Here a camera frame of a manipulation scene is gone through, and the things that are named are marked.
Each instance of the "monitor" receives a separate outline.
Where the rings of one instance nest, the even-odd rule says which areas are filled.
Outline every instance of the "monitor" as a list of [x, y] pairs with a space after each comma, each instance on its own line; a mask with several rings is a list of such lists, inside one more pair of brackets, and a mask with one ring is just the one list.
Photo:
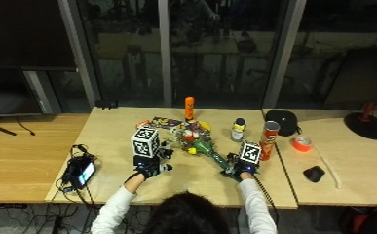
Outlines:
[[56, 0], [0, 0], [0, 67], [78, 71]]
[[377, 139], [377, 47], [350, 50], [325, 105], [365, 104], [362, 112], [346, 116], [347, 127], [361, 136]]
[[0, 116], [42, 114], [27, 77], [19, 68], [0, 68]]

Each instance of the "can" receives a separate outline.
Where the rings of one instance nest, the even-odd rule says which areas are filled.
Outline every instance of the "can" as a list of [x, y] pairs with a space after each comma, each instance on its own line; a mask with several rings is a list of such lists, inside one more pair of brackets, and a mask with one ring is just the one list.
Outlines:
[[268, 161], [270, 159], [270, 154], [277, 143], [277, 136], [280, 130], [281, 125], [276, 121], [268, 121], [265, 123], [262, 138], [260, 142], [262, 148], [262, 161]]
[[242, 142], [244, 140], [244, 130], [245, 130], [245, 119], [238, 118], [232, 128], [232, 140], [236, 142]]

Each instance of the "dark hair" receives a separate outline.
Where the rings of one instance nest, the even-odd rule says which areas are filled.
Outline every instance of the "dark hair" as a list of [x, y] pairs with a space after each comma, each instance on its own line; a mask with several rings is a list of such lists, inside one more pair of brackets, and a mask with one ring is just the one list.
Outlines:
[[165, 199], [148, 221], [144, 234], [230, 234], [221, 210], [189, 192]]

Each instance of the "floor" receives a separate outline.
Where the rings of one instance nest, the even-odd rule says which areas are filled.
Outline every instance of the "floor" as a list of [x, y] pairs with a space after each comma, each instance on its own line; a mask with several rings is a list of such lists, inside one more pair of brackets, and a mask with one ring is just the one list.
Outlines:
[[[132, 206], [117, 233], [140, 233], [149, 217], [151, 207]], [[341, 217], [345, 208], [301, 206], [297, 210], [278, 210], [280, 234], [341, 234]], [[232, 233], [249, 233], [246, 214], [240, 209], [222, 209]], [[64, 216], [59, 232], [54, 232], [56, 216]], [[34, 204], [26, 209], [0, 208], [0, 234], [89, 233], [84, 227], [88, 208], [80, 204]]]

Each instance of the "green object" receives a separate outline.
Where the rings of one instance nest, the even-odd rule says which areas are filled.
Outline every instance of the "green object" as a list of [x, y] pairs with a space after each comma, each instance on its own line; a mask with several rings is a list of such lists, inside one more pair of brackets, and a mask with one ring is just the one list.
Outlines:
[[222, 156], [214, 151], [212, 141], [204, 142], [202, 140], [196, 140], [193, 143], [193, 147], [197, 149], [198, 153], [205, 154], [206, 156], [212, 157], [220, 166], [226, 170], [230, 165]]

